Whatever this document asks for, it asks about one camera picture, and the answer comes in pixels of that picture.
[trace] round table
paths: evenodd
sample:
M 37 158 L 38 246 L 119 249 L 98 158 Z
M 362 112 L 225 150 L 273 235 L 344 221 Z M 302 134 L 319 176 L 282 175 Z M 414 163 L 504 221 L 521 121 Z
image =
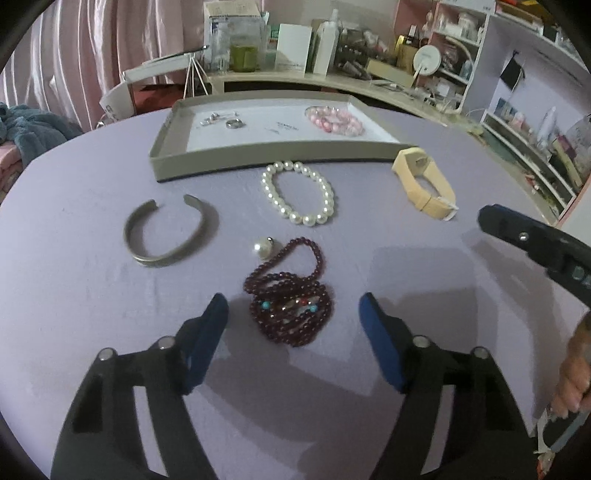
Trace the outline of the round table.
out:
M 0 411 L 46 474 L 97 352 L 141 351 L 174 335 L 216 292 L 230 302 L 228 328 L 186 405 L 219 478 L 369 478 L 402 397 L 382 379 L 359 323 L 367 291 L 442 348 L 489 348 L 531 426 L 584 308 L 523 252 L 479 231 L 478 210 L 491 203 L 540 216 L 473 138 L 382 111 L 436 159 L 459 213 L 442 222 L 417 211 L 389 164 L 319 163 L 314 168 L 335 190 L 336 214 L 307 228 L 272 209 L 261 168 L 158 184 L 148 152 L 166 114 L 55 148 L 25 170 L 0 208 Z M 318 209 L 310 180 L 281 174 L 277 182 L 300 212 Z M 161 208 L 136 241 L 150 253 L 168 251 L 199 221 L 185 193 L 207 204 L 203 245 L 174 265 L 140 266 L 123 242 L 127 216 L 155 199 Z M 258 265 L 252 244 L 263 236 L 281 243 L 306 236 L 326 257 L 321 281 L 333 292 L 334 314 L 305 348 L 270 343 L 249 317 L 242 283 Z M 313 265 L 299 247 L 281 269 L 304 274 Z M 146 424 L 139 390 L 137 406 Z M 149 430 L 142 427 L 150 466 L 164 473 Z

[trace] finger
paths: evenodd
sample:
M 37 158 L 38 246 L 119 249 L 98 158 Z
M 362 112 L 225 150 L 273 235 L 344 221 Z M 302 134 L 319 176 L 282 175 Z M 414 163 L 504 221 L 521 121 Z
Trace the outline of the finger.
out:
M 562 399 L 556 395 L 552 400 L 552 412 L 558 415 L 561 419 L 565 419 L 569 416 L 569 409 L 566 407 Z
M 591 394 L 585 395 L 581 400 L 581 411 L 591 411 Z
M 584 394 L 591 384 L 591 367 L 582 356 L 569 356 L 560 366 L 562 376 Z
M 587 350 L 587 347 L 590 345 L 591 334 L 584 325 L 581 325 L 576 329 L 574 335 L 569 340 L 569 354 L 573 356 L 583 356 Z
M 562 399 L 566 407 L 572 412 L 578 412 L 583 394 L 566 377 L 562 377 L 558 382 L 558 396 Z

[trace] tag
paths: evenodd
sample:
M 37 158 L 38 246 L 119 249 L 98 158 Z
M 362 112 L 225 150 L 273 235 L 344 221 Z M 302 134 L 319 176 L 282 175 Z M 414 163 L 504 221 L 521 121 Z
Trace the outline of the tag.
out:
M 447 198 L 444 198 L 444 197 L 437 197 L 437 200 L 445 203 L 445 205 L 447 205 L 449 208 L 452 209 L 452 211 L 449 212 L 447 214 L 447 216 L 442 219 L 444 222 L 448 222 L 449 220 L 451 220 L 452 218 L 454 218 L 456 216 L 456 213 L 459 210 L 459 208 L 457 207 L 457 205 L 455 203 L 450 202 Z

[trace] beige watch strap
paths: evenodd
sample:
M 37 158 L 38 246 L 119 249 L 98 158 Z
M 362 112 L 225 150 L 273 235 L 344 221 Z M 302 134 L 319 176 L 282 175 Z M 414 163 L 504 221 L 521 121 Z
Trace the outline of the beige watch strap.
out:
M 401 150 L 392 170 L 398 175 L 408 199 L 432 218 L 449 220 L 457 212 L 456 194 L 435 161 L 422 148 Z M 415 177 L 422 176 L 439 192 L 434 197 L 420 186 Z

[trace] blanket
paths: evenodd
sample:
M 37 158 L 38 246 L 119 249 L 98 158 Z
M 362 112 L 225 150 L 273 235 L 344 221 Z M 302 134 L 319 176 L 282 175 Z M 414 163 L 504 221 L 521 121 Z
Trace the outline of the blanket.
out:
M 21 153 L 22 166 L 74 137 L 82 129 L 66 118 L 26 105 L 8 108 L 0 102 L 0 144 L 13 141 Z

